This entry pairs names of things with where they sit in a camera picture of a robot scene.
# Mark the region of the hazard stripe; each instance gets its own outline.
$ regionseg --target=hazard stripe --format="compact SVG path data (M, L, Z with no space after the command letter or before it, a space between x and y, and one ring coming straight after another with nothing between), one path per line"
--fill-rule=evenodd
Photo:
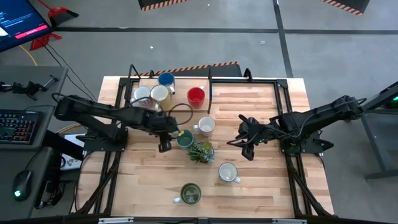
M220 67L220 66L225 66L225 65L237 65L238 62L225 62L225 63L216 63L213 64L213 67ZM209 65L197 65L197 66L192 66L192 67L185 67L185 68L175 68L175 69L169 69L169 70L163 70L163 71L156 71L154 72L155 75L160 75L165 72L182 72L182 71L189 71L189 70L196 70L196 69L203 69L203 68L208 68ZM146 73L140 73L140 76L149 76L149 72Z
M188 0L169 0L169 1L164 1L164 2L161 2L161 3L152 4L150 6L142 7L141 10L142 11L148 11L148 10L151 10L151 9L157 9L157 8L160 8L160 7L171 6L173 4L186 2L186 1L188 1Z
M346 6L346 5L342 4L342 3L338 3L338 2L332 1L332 0L321 0L321 1L323 1L325 3L328 3L328 4L331 4L332 6L338 7L339 9L346 10L346 11L348 11L348 12L350 12L352 14L355 14L357 16L363 16L363 13L359 12L358 10L356 10L356 9L354 9L352 7Z

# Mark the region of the monitor screen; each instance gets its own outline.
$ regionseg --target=monitor screen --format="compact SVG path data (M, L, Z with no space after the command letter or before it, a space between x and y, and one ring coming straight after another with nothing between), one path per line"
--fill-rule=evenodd
M0 52L51 31L28 0L0 0Z

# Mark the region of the gray floor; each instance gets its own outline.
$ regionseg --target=gray floor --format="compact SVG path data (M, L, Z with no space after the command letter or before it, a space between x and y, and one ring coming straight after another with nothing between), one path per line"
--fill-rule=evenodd
M142 12L134 0L50 1L81 16L68 26L276 29L272 0L189 0ZM398 29L398 1L371 1L363 17L319 0L279 0L285 29ZM37 6L43 14L45 9ZM278 34L57 32L50 43L97 95L102 77L238 61L255 77L286 77ZM294 77L304 78L312 107L342 95L372 96L397 81L397 35L286 35ZM57 65L45 49L32 52L39 65ZM14 48L0 65L32 65ZM65 94L78 93L67 83ZM53 121L56 131L69 123ZM345 218L398 222L398 178L365 182L379 171L362 124L336 123L324 130L335 143L325 153L326 176L335 213Z

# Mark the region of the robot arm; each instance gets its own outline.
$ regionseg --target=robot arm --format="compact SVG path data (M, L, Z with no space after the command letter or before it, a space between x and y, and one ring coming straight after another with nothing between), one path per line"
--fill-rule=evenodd
M336 121L359 119L362 108L354 97L342 96L334 102L303 113L284 113L270 119L269 124L260 124L254 118L239 115L243 123L239 125L239 135L227 144L241 147L242 155L254 158L254 145L267 143L271 140L286 140L294 147L310 137L310 135Z
M93 116L119 120L130 128L159 136L160 152L171 150L170 133L179 132L175 118L167 116L166 112L133 106L119 109L75 95L63 97L58 102L54 116L62 121L76 121L111 143L125 142L127 130L116 124L104 124Z

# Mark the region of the cup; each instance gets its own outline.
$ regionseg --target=cup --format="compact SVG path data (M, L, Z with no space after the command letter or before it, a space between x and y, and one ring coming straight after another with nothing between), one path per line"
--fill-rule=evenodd
M182 149L189 149L191 145L193 144L195 138L193 137L192 132L188 130L183 130L183 134L180 135L177 140L175 141L178 146Z
M148 97L142 100L137 101L138 105L145 108L152 107L152 99L150 98L150 88L146 86L138 87L134 93L132 94L133 98L131 98L130 103L138 100L142 97Z
M189 205L198 203L201 199L201 190L199 186L194 183L187 183L182 186L180 196L173 200L174 204L184 202Z
M169 89L163 85L156 85L150 91L150 97L160 103L163 110L167 110L171 104L171 96Z
M203 102L205 101L205 91L203 91L204 88L204 86L201 86L200 88L194 87L188 90L187 97L192 108L198 109L202 106Z
M218 175L223 181L241 183L241 179L238 177L238 169L230 162L225 162L220 166Z
M194 125L193 129L206 137L211 136L216 128L216 122L213 118L206 116L199 120L198 125Z
M170 72L165 72L159 75L157 82L161 85L166 86L171 94L175 94L175 80L174 75Z

